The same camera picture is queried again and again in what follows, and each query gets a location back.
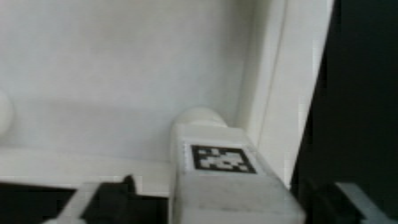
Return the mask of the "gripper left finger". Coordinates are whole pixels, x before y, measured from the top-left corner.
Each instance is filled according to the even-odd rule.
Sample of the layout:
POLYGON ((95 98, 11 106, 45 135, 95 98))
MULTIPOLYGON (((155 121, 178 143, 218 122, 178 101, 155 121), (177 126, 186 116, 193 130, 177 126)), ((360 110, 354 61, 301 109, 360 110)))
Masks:
POLYGON ((122 182, 88 183, 42 224, 170 224, 170 199, 139 193, 129 175, 122 182))

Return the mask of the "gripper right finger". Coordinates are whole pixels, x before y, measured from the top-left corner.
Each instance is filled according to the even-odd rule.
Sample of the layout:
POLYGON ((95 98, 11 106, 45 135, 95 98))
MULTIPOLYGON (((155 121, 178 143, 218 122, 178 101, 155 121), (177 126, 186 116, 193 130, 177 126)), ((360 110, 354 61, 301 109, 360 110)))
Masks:
POLYGON ((398 224, 353 182, 319 186, 306 181, 296 196, 306 211, 305 224, 398 224))

